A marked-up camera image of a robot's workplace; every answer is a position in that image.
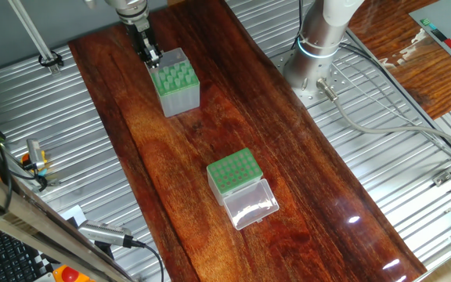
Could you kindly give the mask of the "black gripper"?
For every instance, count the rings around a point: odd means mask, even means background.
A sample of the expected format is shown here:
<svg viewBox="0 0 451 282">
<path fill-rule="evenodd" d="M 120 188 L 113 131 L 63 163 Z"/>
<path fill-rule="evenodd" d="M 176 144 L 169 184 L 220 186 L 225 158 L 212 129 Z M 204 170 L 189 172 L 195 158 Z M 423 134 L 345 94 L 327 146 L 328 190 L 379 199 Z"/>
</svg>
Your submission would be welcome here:
<svg viewBox="0 0 451 282">
<path fill-rule="evenodd" d="M 132 47 L 141 61 L 148 67 L 158 67 L 161 61 L 161 51 L 149 21 L 132 21 L 125 24 Z"/>
</svg>

